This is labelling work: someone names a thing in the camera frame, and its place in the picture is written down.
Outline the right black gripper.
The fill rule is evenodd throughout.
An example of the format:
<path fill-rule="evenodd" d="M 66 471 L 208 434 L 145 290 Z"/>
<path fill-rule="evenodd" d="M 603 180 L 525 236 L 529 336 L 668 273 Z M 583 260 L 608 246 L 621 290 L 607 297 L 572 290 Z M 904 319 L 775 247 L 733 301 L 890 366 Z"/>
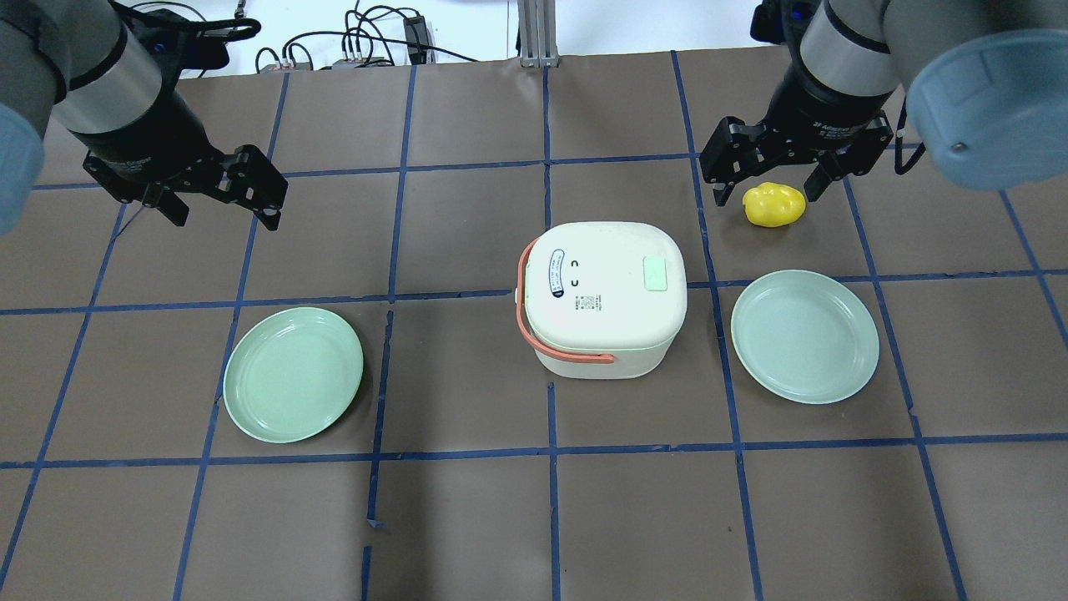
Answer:
<path fill-rule="evenodd" d="M 698 153 L 716 206 L 728 204 L 737 183 L 778 167 L 816 163 L 804 181 L 808 203 L 818 201 L 835 176 L 867 174 L 893 136 L 884 111 L 889 98 L 889 93 L 853 96 L 785 79 L 758 122 L 721 118 Z"/>

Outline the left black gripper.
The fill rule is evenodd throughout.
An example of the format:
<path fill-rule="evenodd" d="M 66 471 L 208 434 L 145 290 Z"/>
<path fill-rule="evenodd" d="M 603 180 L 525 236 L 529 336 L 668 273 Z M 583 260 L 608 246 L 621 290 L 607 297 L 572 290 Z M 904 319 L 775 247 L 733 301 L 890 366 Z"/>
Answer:
<path fill-rule="evenodd" d="M 268 231 L 281 224 L 289 190 L 281 172 L 254 144 L 225 153 L 203 130 L 146 135 L 83 135 L 83 168 L 117 202 L 140 202 L 184 227 L 189 206 L 182 193 L 202 194 L 254 213 Z"/>

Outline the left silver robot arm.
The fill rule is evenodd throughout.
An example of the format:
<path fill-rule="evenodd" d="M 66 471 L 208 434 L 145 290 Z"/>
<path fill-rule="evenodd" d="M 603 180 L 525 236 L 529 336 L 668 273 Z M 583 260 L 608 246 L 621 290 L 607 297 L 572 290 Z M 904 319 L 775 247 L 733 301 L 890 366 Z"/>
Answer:
<path fill-rule="evenodd" d="M 115 1 L 4 1 L 3 233 L 38 181 L 50 122 L 84 145 L 84 170 L 117 202 L 183 227 L 182 194 L 203 194 L 277 230 L 289 183 L 255 145 L 215 148 L 176 88 L 187 58 L 221 68 L 229 42 L 260 29 L 248 17 L 190 22 Z"/>

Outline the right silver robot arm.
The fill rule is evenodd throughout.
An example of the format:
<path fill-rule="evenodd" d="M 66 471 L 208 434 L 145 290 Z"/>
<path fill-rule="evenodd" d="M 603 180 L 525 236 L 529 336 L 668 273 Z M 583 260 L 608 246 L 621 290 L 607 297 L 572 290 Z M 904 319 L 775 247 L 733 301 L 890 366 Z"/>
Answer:
<path fill-rule="evenodd" d="M 951 183 L 1005 190 L 1065 174 L 1064 1 L 763 1 L 752 38 L 790 62 L 755 124 L 728 115 L 698 154 L 725 205 L 778 167 L 811 164 L 805 197 L 867 174 L 911 125 Z"/>

